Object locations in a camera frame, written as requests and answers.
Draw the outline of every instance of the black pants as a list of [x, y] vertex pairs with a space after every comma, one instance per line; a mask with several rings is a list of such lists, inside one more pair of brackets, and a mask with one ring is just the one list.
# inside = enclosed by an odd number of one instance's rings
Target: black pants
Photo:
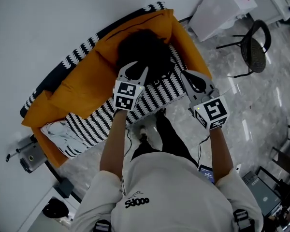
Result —
[[[184, 157], [190, 160], [194, 165], [199, 167], [197, 161], [192, 158], [189, 150], [185, 146], [184, 142], [176, 134], [170, 121], [164, 115], [159, 115], [157, 118], [157, 131], [160, 134], [162, 140], [162, 151], [173, 154], [179, 157]], [[160, 152], [159, 150], [153, 149], [148, 142], [141, 143], [140, 146], [135, 150], [132, 159], [146, 153]]]

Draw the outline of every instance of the black and white striped blanket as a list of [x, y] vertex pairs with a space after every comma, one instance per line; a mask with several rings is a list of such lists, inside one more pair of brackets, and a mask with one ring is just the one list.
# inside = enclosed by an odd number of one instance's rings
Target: black and white striped blanket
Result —
[[[185, 63], [173, 46], [170, 45], [169, 48], [171, 51], [171, 62], [175, 64], [173, 73], [170, 77], [162, 80], [158, 87], [152, 85], [145, 87], [142, 98], [135, 109], [128, 112], [127, 127], [167, 104], [180, 99], [185, 94], [180, 79], [180, 73], [186, 69]], [[107, 138], [112, 125], [113, 115], [113, 98], [110, 98], [87, 119], [82, 119], [76, 114], [69, 113], [65, 120], [72, 131], [84, 140], [87, 148], [91, 148]], [[65, 150], [63, 153], [69, 158], [74, 158], [81, 152], [68, 147], [68, 150]]]

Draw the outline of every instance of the shoe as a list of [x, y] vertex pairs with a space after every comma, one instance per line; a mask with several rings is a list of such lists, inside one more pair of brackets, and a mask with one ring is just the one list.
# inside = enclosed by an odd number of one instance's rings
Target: shoe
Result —
[[166, 113], [166, 108], [163, 107], [155, 113], [155, 116], [156, 116], [156, 118], [158, 118], [159, 116], [165, 116], [165, 113]]
[[147, 142], [147, 130], [145, 126], [140, 127], [140, 142]]

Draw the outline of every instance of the orange cushion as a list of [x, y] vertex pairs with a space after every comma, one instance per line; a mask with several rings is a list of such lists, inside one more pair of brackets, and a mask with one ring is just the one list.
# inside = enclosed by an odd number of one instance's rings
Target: orange cushion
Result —
[[95, 50], [111, 64], [116, 66], [119, 43], [129, 34], [137, 30], [150, 29], [156, 33], [159, 38], [165, 38], [164, 42], [168, 43], [172, 34], [172, 17], [173, 10], [161, 10], [134, 18], [99, 40], [95, 45]]
[[40, 130], [40, 128], [31, 128], [41, 149], [46, 154], [48, 160], [56, 167], [60, 167], [68, 158], [50, 141]]
[[42, 127], [47, 123], [64, 118], [68, 112], [50, 102], [52, 92], [44, 90], [32, 103], [22, 122], [24, 126]]
[[198, 71], [212, 79], [211, 73], [193, 40], [175, 17], [172, 21], [171, 44], [182, 57], [188, 70]]
[[109, 63], [92, 50], [62, 81], [51, 103], [88, 118], [112, 96], [116, 78]]

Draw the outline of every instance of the chair leg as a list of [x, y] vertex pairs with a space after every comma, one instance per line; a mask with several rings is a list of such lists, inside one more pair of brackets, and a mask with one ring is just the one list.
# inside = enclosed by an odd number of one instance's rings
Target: chair leg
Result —
[[236, 75], [236, 76], [234, 76], [233, 78], [238, 78], [238, 77], [241, 77], [241, 76], [248, 76], [248, 75], [251, 75], [251, 74], [253, 74], [253, 71], [248, 71], [247, 74]]
[[228, 47], [228, 46], [231, 46], [231, 45], [236, 45], [236, 44], [239, 44], [239, 43], [240, 43], [240, 41], [239, 42], [232, 43], [232, 44], [225, 44], [225, 45], [216, 47], [216, 49], [225, 48], [225, 47]]

